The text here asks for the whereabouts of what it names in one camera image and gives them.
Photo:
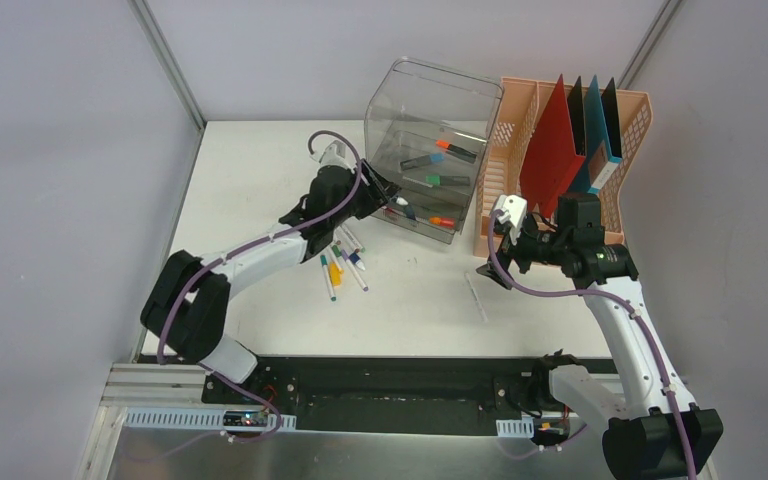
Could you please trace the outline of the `teal notebook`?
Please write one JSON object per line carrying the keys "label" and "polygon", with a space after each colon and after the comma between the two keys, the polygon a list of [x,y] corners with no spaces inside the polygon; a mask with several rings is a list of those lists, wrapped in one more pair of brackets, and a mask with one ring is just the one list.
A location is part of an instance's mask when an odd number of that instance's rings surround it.
{"label": "teal notebook", "polygon": [[611,78],[606,87],[593,76],[583,98],[586,155],[569,192],[598,194],[623,160],[617,90]]}

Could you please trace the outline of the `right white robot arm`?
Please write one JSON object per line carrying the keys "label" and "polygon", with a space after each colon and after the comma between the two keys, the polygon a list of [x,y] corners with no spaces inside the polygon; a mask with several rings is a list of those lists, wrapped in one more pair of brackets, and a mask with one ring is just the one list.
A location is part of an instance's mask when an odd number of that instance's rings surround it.
{"label": "right white robot arm", "polygon": [[616,479],[695,479],[724,433],[680,379],[645,305],[630,251],[606,241],[601,203],[589,193],[558,199],[553,221],[518,195],[501,195],[487,225],[488,260],[477,272],[539,298],[580,297],[595,318],[622,386],[614,394],[581,361],[541,358],[512,402],[536,416],[567,408],[601,441]]}

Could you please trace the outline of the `clear grey drawer box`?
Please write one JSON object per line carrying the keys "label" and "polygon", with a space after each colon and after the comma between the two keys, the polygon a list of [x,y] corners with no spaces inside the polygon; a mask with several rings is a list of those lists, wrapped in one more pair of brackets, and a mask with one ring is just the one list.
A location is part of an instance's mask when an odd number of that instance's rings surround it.
{"label": "clear grey drawer box", "polygon": [[[404,206],[391,204],[398,217],[382,208],[376,218],[393,226],[449,244],[468,216],[476,181],[490,147],[492,129],[503,96],[502,81],[411,57],[396,60],[371,98],[364,119],[365,152],[371,166],[401,187],[399,197],[415,210],[409,221]],[[474,164],[443,152],[445,140],[477,154]],[[402,172],[402,160],[442,153],[444,161]],[[429,175],[468,176],[469,187],[432,186]],[[456,221],[454,229],[432,225],[433,216]]]}

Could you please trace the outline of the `orange highlighter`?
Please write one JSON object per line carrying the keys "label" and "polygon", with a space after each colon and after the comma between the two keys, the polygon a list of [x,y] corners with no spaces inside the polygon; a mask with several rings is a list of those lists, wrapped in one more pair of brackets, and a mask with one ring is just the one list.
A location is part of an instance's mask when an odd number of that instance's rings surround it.
{"label": "orange highlighter", "polygon": [[450,142],[447,142],[445,140],[437,140],[435,142],[435,145],[439,147],[443,152],[454,156],[462,161],[465,161],[470,164],[474,164],[477,160],[477,154],[467,150],[465,148],[459,147],[457,145],[454,145]]}

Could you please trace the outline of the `green highlighter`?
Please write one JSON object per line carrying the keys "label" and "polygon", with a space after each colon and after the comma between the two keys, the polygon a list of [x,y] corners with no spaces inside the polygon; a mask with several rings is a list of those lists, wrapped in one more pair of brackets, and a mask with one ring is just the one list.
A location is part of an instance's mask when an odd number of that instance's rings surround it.
{"label": "green highlighter", "polygon": [[425,177],[425,181],[429,185],[443,187],[469,187],[472,185],[468,176],[429,175]]}

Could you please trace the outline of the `small red-orange marker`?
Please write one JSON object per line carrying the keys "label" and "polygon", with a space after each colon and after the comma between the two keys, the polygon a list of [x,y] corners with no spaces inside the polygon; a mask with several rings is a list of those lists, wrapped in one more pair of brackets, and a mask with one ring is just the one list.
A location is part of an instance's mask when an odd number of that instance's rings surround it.
{"label": "small red-orange marker", "polygon": [[446,229],[454,229],[456,227],[456,221],[448,217],[433,216],[428,221],[435,226]]}

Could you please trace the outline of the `red folder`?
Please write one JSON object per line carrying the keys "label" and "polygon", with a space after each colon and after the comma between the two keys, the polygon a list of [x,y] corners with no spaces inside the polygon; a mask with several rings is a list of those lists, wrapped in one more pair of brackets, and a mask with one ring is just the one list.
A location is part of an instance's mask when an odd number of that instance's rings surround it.
{"label": "red folder", "polygon": [[528,143],[520,170],[521,192],[545,217],[554,214],[586,156],[582,81],[567,88],[559,78]]}

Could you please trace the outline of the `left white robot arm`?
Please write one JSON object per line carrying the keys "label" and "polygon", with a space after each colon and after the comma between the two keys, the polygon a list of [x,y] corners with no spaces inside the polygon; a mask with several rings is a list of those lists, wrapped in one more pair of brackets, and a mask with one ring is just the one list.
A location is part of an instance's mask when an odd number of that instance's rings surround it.
{"label": "left white robot arm", "polygon": [[142,308],[140,324],[157,336],[160,347],[225,377],[227,391],[239,403],[257,402],[265,378],[255,371],[257,355],[225,332],[230,300],[317,257],[338,226],[375,213],[399,191],[367,162],[358,168],[321,167],[308,192],[261,237],[212,255],[173,253]]}

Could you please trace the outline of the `blue black marker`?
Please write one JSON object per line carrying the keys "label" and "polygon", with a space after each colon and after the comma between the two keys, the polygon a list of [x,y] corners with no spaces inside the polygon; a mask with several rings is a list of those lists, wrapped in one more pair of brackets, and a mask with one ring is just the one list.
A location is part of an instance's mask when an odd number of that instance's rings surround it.
{"label": "blue black marker", "polygon": [[437,165],[443,161],[444,155],[442,153],[433,153],[402,160],[399,162],[399,168],[402,172],[404,172]]}

